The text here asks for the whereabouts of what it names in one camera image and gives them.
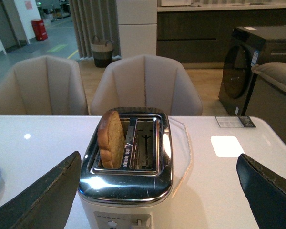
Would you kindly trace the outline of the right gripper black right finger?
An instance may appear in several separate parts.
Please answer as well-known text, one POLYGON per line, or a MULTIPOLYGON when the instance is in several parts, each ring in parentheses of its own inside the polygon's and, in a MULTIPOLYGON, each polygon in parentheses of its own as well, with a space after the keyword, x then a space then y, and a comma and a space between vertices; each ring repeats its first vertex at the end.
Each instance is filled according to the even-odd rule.
POLYGON ((286 229, 286 179, 246 154, 236 163, 241 188, 261 229, 286 229))

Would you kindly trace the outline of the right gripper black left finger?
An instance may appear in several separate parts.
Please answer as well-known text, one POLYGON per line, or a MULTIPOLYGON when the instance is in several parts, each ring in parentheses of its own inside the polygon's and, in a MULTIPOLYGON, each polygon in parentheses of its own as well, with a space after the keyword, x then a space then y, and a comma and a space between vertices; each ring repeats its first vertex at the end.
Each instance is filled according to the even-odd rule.
POLYGON ((81 156, 71 153, 0 207, 0 229, 62 229, 77 192, 81 156))

